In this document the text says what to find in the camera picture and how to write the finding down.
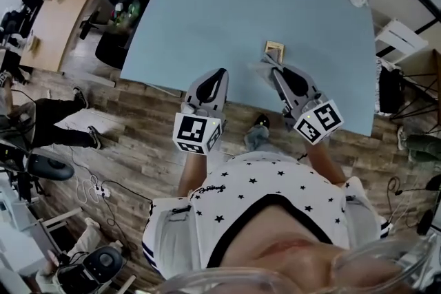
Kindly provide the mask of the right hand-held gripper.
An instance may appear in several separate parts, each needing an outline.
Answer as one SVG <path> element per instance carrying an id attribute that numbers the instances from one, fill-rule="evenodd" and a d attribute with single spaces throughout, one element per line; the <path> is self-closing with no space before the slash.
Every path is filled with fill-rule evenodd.
<path id="1" fill-rule="evenodd" d="M 316 145 L 344 123 L 335 102 L 328 99 L 303 70 L 293 65 L 282 70 L 273 68 L 271 77 L 285 104 L 283 117 L 289 131 L 298 132 L 307 142 Z"/>

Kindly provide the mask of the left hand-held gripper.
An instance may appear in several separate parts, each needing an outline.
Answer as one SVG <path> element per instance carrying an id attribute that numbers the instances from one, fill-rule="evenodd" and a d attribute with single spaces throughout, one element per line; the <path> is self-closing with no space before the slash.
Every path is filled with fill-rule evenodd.
<path id="1" fill-rule="evenodd" d="M 218 68 L 190 85 L 174 121 L 173 142 L 180 151 L 208 155 L 213 150 L 225 128 L 228 83 L 228 71 Z"/>

